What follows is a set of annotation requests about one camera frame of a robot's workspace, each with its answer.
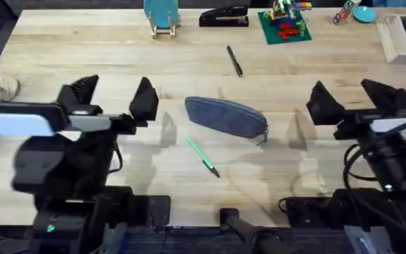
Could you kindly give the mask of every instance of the dark floor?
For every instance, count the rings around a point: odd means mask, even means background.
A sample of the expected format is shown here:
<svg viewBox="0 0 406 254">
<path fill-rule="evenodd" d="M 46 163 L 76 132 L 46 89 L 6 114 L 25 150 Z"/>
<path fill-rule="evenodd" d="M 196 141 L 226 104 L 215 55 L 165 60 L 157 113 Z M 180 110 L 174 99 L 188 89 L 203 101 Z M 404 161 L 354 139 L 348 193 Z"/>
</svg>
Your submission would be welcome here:
<svg viewBox="0 0 406 254">
<path fill-rule="evenodd" d="M 276 229 L 282 242 L 307 254 L 353 254 L 354 251 L 342 231 L 328 229 Z M 0 231 L 0 251 L 4 254 L 24 253 L 28 240 L 8 240 L 8 231 Z M 21 236 L 29 237 L 25 228 Z M 218 229 L 169 229 L 156 233 L 150 229 L 131 229 L 126 254 L 250 254 L 241 240 L 232 232 L 220 233 Z"/>
<path fill-rule="evenodd" d="M 19 12 L 45 8 L 142 8 L 143 0 L 6 0 Z M 270 6 L 269 0 L 178 0 L 180 8 L 215 8 L 230 5 Z M 316 7 L 340 7 L 345 0 L 311 0 Z"/>
</svg>

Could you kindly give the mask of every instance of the gray pencil case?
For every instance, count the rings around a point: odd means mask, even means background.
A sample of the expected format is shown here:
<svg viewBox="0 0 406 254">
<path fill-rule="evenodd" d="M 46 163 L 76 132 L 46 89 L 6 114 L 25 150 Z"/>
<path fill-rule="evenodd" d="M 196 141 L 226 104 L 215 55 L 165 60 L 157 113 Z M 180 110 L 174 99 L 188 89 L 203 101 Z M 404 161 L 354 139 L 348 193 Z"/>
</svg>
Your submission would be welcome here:
<svg viewBox="0 0 406 254">
<path fill-rule="evenodd" d="M 194 123 L 244 138 L 264 135 L 267 141 L 267 119 L 255 109 L 224 99 L 195 96 L 187 97 L 185 106 Z"/>
</svg>

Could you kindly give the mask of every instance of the black mount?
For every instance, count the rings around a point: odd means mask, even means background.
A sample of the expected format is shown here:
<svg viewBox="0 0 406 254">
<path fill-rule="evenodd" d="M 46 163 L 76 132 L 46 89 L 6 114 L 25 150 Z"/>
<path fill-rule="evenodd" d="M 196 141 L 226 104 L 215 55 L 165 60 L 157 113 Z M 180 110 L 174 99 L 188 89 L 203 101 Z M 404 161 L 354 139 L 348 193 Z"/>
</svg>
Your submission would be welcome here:
<svg viewBox="0 0 406 254">
<path fill-rule="evenodd" d="M 220 227 L 233 230 L 245 243 L 247 250 L 257 254 L 304 254 L 303 250 L 284 245 L 271 229 L 253 226 L 239 218 L 239 210 L 222 208 L 220 210 Z"/>
<path fill-rule="evenodd" d="M 91 105 L 98 76 L 64 85 L 56 103 L 68 118 L 98 116 Z M 131 115 L 107 117 L 110 127 L 82 132 L 76 141 L 61 134 L 31 137 L 15 158 L 13 188 L 33 194 L 35 217 L 29 253 L 89 253 L 103 241 L 105 228 L 166 226 L 170 197 L 134 195 L 130 187 L 106 186 L 119 134 L 134 135 L 154 121 L 159 99 L 143 78 L 130 104 Z"/>
<path fill-rule="evenodd" d="M 361 234 L 371 238 L 372 227 L 384 226 L 393 250 L 406 253 L 406 234 L 402 229 L 396 228 L 353 197 L 361 197 L 370 207 L 406 227 L 406 139 L 397 133 L 372 143 L 381 134 L 370 128 L 373 120 L 406 117 L 406 91 L 367 79 L 362 81 L 362 86 L 376 108 L 347 110 L 320 81 L 314 86 L 307 107 L 315 125 L 337 125 L 334 133 L 337 140 L 354 139 L 360 149 L 373 144 L 363 158 L 384 191 L 353 188 L 338 189 L 332 198 L 289 197 L 285 199 L 288 219 L 293 227 L 344 229 L 347 225 L 359 226 Z M 385 236 L 379 234 L 379 238 L 384 239 Z"/>
</svg>

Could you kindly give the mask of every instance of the black pen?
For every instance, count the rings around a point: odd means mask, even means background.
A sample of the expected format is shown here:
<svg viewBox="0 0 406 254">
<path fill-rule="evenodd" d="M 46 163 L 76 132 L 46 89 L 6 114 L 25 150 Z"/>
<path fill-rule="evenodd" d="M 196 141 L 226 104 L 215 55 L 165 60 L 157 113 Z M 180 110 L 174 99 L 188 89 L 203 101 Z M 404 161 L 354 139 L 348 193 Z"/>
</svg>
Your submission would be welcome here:
<svg viewBox="0 0 406 254">
<path fill-rule="evenodd" d="M 233 50 L 231 50 L 230 45 L 226 46 L 226 49 L 228 50 L 228 53 L 230 54 L 231 61 L 233 62 L 234 69 L 236 70 L 236 73 L 238 73 L 239 78 L 242 77 L 242 69 L 240 68 L 239 63 L 236 61 L 236 57 L 234 56 Z"/>
</svg>

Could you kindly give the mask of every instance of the green lego baseplate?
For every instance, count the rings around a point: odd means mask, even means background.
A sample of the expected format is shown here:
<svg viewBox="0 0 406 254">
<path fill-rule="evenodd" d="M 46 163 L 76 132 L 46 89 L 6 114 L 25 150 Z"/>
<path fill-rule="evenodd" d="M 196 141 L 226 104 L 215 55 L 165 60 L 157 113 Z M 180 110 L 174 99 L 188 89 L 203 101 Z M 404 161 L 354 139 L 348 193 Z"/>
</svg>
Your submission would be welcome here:
<svg viewBox="0 0 406 254">
<path fill-rule="evenodd" d="M 303 42 L 307 40 L 311 40 L 311 35 L 307 29 L 304 30 L 304 36 L 300 37 L 300 34 L 297 35 L 288 35 L 287 40 L 283 40 L 280 35 L 277 35 L 278 32 L 280 32 L 279 24 L 277 26 L 270 26 L 270 20 L 264 17 L 265 11 L 258 12 L 259 20 L 261 21 L 261 26 L 262 30 L 264 32 L 264 35 L 266 36 L 266 41 L 268 45 L 271 44 L 280 44 L 280 43 L 288 43 L 288 42 Z M 295 12 L 295 22 L 304 22 L 302 15 L 300 14 L 299 11 Z M 291 27 L 292 29 L 297 29 L 298 27 L 296 25 Z"/>
</svg>

